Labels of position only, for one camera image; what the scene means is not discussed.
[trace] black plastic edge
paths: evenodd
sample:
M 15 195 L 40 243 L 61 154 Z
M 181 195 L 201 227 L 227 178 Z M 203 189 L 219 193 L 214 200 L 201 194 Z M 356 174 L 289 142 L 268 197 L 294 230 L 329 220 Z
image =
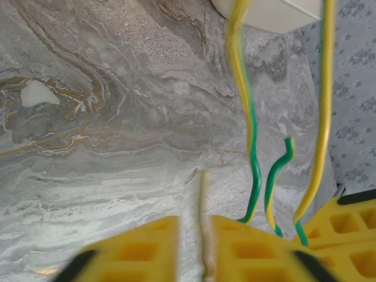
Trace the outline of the black plastic edge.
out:
M 95 250 L 89 250 L 82 254 L 78 254 L 51 282 L 73 282 L 80 272 L 88 265 L 91 259 L 93 259 L 96 253 L 97 251 Z
M 376 189 L 342 196 L 338 199 L 337 204 L 345 206 L 347 204 L 356 204 L 374 199 L 376 199 Z
M 300 262 L 306 267 L 306 269 L 312 274 L 312 276 L 318 282 L 341 282 L 337 280 L 328 270 L 323 267 L 320 262 L 310 254 L 303 251 L 295 251 L 294 254 L 300 260 Z

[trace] cable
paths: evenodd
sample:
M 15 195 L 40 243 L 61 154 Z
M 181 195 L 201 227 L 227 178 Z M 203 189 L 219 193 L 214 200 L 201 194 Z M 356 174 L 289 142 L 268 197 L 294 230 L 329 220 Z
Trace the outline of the cable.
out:
M 274 230 L 275 234 L 283 237 L 282 230 L 274 221 L 273 216 L 273 194 L 274 187 L 276 185 L 278 172 L 284 167 L 289 161 L 291 161 L 295 155 L 295 140 L 292 137 L 288 137 L 284 140 L 286 152 L 280 157 L 271 167 L 268 178 L 266 180 L 266 190 L 264 198 L 264 209 L 265 215 L 269 222 L 269 225 Z
M 210 231 L 207 228 L 208 224 L 205 222 L 205 210 L 206 210 L 206 197 L 207 187 L 209 183 L 209 173 L 207 170 L 201 170 L 199 172 L 199 229 L 202 238 L 202 263 L 204 265 L 204 272 L 202 274 L 202 281 L 206 278 L 214 276 L 214 264 L 209 260 L 211 245 Z
M 250 156 L 250 166 L 253 175 L 253 184 L 250 199 L 247 206 L 246 215 L 239 219 L 240 222 L 249 223 L 254 217 L 254 210 L 261 191 L 261 171 L 259 161 L 257 160 L 256 140 L 257 140 L 257 119 L 253 102 L 253 91 L 248 80 L 247 67 L 244 63 L 243 53 L 241 50 L 241 27 L 247 15 L 251 0 L 238 0 L 233 9 L 230 20 L 229 32 L 229 51 L 230 60 L 239 86 L 240 98 L 244 106 L 246 115 L 248 134 L 247 150 Z
M 311 182 L 294 214 L 294 225 L 300 241 L 308 245 L 300 220 L 307 211 L 323 176 L 325 154 L 330 134 L 332 94 L 333 94 L 333 56 L 335 36 L 335 0 L 324 1 L 324 20 L 321 27 L 323 47 L 321 53 L 321 101 L 320 101 L 320 128 L 318 130 L 315 161 L 311 175 Z

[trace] yellow-green wire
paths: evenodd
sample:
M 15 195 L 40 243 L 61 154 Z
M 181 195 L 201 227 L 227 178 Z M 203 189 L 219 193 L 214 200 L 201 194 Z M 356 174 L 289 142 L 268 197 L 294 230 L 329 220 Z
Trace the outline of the yellow-green wire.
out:
M 253 175 L 251 196 L 248 202 L 246 215 L 239 219 L 240 222 L 249 223 L 254 217 L 258 197 L 261 191 L 261 171 L 257 160 L 256 140 L 257 140 L 257 119 L 253 102 L 253 91 L 247 73 L 247 66 L 244 63 L 243 51 L 241 48 L 241 28 L 248 13 L 250 0 L 238 0 L 234 6 L 230 20 L 229 32 L 229 52 L 231 66 L 239 86 L 241 101 L 246 115 L 248 137 L 247 151 L 250 158 L 250 166 Z
M 295 155 L 295 141 L 294 138 L 288 137 L 284 140 L 286 153 L 280 157 L 271 167 L 268 178 L 266 180 L 264 209 L 265 215 L 270 227 L 274 230 L 275 234 L 283 237 L 281 228 L 276 224 L 273 216 L 273 194 L 276 185 L 277 176 L 279 171 L 294 158 Z
M 315 161 L 311 175 L 311 182 L 294 214 L 294 225 L 300 241 L 308 245 L 308 239 L 301 226 L 300 220 L 310 206 L 323 176 L 325 155 L 330 134 L 332 96 L 333 96 L 333 57 L 335 37 L 335 0 L 324 1 L 324 20 L 321 36 L 323 47 L 321 52 L 321 99 L 320 99 L 320 128 L 318 130 Z

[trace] green wire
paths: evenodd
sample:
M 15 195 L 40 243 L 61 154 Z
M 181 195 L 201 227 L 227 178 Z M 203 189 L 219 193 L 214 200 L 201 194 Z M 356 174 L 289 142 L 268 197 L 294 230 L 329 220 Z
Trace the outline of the green wire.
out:
M 243 56 L 243 51 L 241 49 L 241 39 L 239 43 L 239 50 L 240 50 L 239 54 L 241 54 L 240 59 L 241 61 L 243 61 L 241 70 L 244 76 L 244 80 L 246 81 L 249 108 L 251 111 L 251 117 L 252 117 L 252 123 L 253 123 L 253 135 L 252 135 L 252 142 L 251 142 L 251 148 L 250 148 L 250 165 L 251 165 L 251 170 L 252 170 L 252 175 L 253 175 L 253 184 L 252 184 L 252 191 L 251 191 L 251 195 L 250 195 L 248 206 L 247 206 L 246 215 L 243 218 L 238 219 L 238 221 L 242 223 L 249 223 L 249 221 L 253 217 L 254 209 L 256 208 L 256 204 L 259 199 L 258 197 L 261 191 L 261 171 L 260 171 L 260 164 L 258 163 L 259 161 L 257 160 L 257 149 L 256 149 L 257 116 L 256 116 L 256 110 L 254 108 L 253 90 L 252 90 L 250 79 L 249 79 L 250 76 L 247 70 L 247 66 L 244 63 L 244 59 L 243 59 L 244 56 Z
M 269 207 L 270 199 L 273 196 L 273 190 L 276 185 L 277 176 L 279 171 L 289 162 L 293 159 L 295 155 L 295 142 L 294 139 L 291 137 L 288 137 L 284 140 L 286 152 L 285 154 L 280 157 L 271 167 L 268 178 L 266 180 L 266 190 L 265 190 L 265 197 L 264 197 L 264 210 L 265 214 L 267 214 L 267 209 Z M 282 230 L 279 228 L 279 226 L 274 223 L 275 226 L 272 226 L 271 228 L 274 229 L 274 232 L 276 235 L 283 237 Z
M 301 244 L 308 247 L 308 238 L 304 232 L 303 227 L 301 226 L 300 220 L 296 222 L 295 229 L 296 233 L 298 233 Z

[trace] yellow wire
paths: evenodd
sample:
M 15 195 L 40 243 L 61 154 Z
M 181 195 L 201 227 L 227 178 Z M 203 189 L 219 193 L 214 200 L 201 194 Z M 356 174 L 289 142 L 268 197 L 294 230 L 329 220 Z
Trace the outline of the yellow wire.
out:
M 324 37 L 321 73 L 320 128 L 318 130 L 315 161 L 311 182 L 294 214 L 294 223 L 299 221 L 311 204 L 320 186 L 325 165 L 325 154 L 330 134 L 332 92 L 333 92 L 333 57 L 335 36 L 335 0 L 324 1 Z
M 247 148 L 248 154 L 251 151 L 251 142 L 253 135 L 253 124 L 251 111 L 249 108 L 249 99 L 247 94 L 247 86 L 245 77 L 241 70 L 241 62 L 243 61 L 242 52 L 239 52 L 240 45 L 240 36 L 241 36 L 241 27 L 247 16 L 251 0 L 238 0 L 233 9 L 230 20 L 230 32 L 229 32 L 229 42 L 230 42 L 230 58 L 231 58 L 231 67 L 235 76 L 235 80 L 240 88 L 240 98 L 243 102 L 244 113 L 246 115 L 247 127 L 248 127 L 248 137 L 247 137 Z

